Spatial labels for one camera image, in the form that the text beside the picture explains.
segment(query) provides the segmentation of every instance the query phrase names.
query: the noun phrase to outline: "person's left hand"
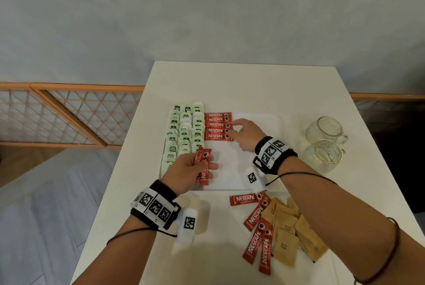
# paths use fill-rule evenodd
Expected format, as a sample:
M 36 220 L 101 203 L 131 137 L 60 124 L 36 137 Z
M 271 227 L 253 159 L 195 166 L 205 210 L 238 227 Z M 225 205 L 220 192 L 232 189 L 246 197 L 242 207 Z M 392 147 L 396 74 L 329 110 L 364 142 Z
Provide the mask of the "person's left hand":
M 207 167 L 205 160 L 193 164 L 195 156 L 196 153 L 180 155 L 161 178 L 161 182 L 173 190 L 177 196 L 191 190 L 196 183 L 198 174 Z M 208 159 L 212 161 L 214 157 L 210 156 Z M 208 169 L 217 170 L 218 164 L 210 162 Z M 208 178 L 213 178 L 211 171 L 208 173 Z

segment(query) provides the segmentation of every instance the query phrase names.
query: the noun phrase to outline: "glass mug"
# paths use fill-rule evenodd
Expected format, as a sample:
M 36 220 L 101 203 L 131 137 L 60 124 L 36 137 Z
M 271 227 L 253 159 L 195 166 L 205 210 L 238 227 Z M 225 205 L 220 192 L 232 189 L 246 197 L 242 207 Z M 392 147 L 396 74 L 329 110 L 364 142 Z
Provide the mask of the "glass mug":
M 300 159 L 320 174 L 326 174 L 343 160 L 345 151 L 330 140 L 319 140 L 301 154 Z
M 344 144 L 348 136 L 344 134 L 343 127 L 335 118 L 322 116 L 312 122 L 305 130 L 305 137 L 311 144 L 318 140 L 329 140 L 337 144 Z

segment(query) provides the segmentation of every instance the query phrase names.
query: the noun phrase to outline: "black cable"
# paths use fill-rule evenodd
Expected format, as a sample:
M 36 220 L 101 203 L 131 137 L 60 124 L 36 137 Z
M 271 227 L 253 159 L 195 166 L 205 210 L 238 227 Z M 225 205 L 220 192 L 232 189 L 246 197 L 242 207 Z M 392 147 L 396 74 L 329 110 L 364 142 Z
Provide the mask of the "black cable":
M 165 232 L 165 231 L 162 231 L 162 230 L 155 230 L 155 229 L 152 229 L 151 227 L 145 227 L 145 228 L 138 228 L 138 229 L 133 229 L 133 230 L 125 231 L 122 234 L 118 234 L 116 236 L 113 236 L 111 239 L 108 240 L 108 242 L 106 243 L 106 245 L 108 245 L 112 240 L 117 239 L 117 238 L 119 238 L 121 236 L 124 236 L 126 234 L 131 234 L 132 232 L 144 231 L 144 230 L 154 230 L 154 231 L 160 232 L 162 234 L 166 234 L 167 236 L 171 236 L 171 237 L 177 238 L 177 235 L 169 234 L 168 232 Z
M 311 172 L 286 172 L 284 174 L 278 175 L 277 178 L 273 179 L 272 181 L 270 181 L 269 183 L 266 183 L 266 186 L 268 186 L 269 184 L 273 183 L 274 181 L 276 181 L 277 179 L 279 179 L 280 177 L 283 177 L 285 175 L 290 175 L 290 174 L 307 174 L 307 175 L 314 175 L 316 177 L 321 177 L 322 179 L 328 180 L 330 182 L 332 182 L 333 184 L 336 184 L 334 181 L 332 181 L 331 179 L 328 179 L 326 177 L 324 177 L 323 175 L 320 174 L 315 174 L 315 173 L 311 173 Z
M 391 250 L 390 255 L 388 256 L 384 265 L 382 265 L 380 270 L 378 272 L 376 272 L 372 277 L 369 277 L 367 280 L 360 281 L 353 275 L 354 276 L 354 285 L 356 285 L 356 282 L 359 282 L 360 284 L 370 284 L 373 281 L 375 281 L 379 276 L 381 276 L 385 272 L 385 270 L 387 269 L 388 265 L 390 265 L 391 261 L 394 258 L 394 255 L 396 254 L 398 247 L 400 246 L 400 226 L 398 225 L 398 223 L 396 222 L 395 219 L 390 218 L 390 217 L 387 217 L 387 218 L 390 219 L 394 223 L 394 226 L 396 228 L 396 238 L 394 240 L 393 249 Z

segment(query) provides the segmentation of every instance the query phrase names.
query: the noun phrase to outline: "forearm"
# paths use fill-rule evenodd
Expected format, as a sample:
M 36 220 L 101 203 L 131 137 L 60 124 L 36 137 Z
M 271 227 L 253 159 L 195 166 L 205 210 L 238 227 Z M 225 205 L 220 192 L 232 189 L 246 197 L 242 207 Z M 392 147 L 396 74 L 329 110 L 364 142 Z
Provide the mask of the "forearm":
M 117 234 L 147 225 L 130 216 Z M 112 240 L 73 285 L 137 285 L 151 253 L 156 231 L 136 231 Z
M 295 157 L 287 158 L 279 174 L 290 171 L 317 173 Z M 359 279 L 375 274 L 394 245 L 394 224 L 365 202 L 339 186 L 311 175 L 287 175 L 282 182 L 311 228 Z M 400 268 L 406 251 L 424 259 L 424 249 L 402 232 L 401 245 L 386 277 Z

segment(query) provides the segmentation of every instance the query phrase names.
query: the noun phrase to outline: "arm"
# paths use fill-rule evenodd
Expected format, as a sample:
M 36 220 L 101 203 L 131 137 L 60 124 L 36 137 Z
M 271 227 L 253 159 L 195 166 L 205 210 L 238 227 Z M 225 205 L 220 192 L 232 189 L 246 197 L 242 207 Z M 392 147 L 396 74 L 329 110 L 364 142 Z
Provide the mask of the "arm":
M 230 132 L 244 151 L 253 152 L 266 134 L 252 121 Z M 287 158 L 279 168 L 285 172 L 316 173 L 296 157 Z M 281 178 L 290 195 L 323 242 L 358 279 L 368 279 L 384 264 L 394 245 L 394 224 L 367 203 L 339 186 L 311 175 Z M 373 284 L 419 284 L 425 279 L 425 248 L 401 231 L 400 246 L 384 274 Z
M 194 153 L 183 154 L 167 170 L 161 181 L 176 193 L 176 196 L 191 190 L 197 175 L 206 167 L 201 161 L 193 165 Z M 218 165 L 210 162 L 210 170 Z M 117 234 L 145 228 L 147 225 L 134 216 L 127 218 Z M 73 285 L 137 285 L 151 253 L 156 231 L 136 231 L 112 240 Z

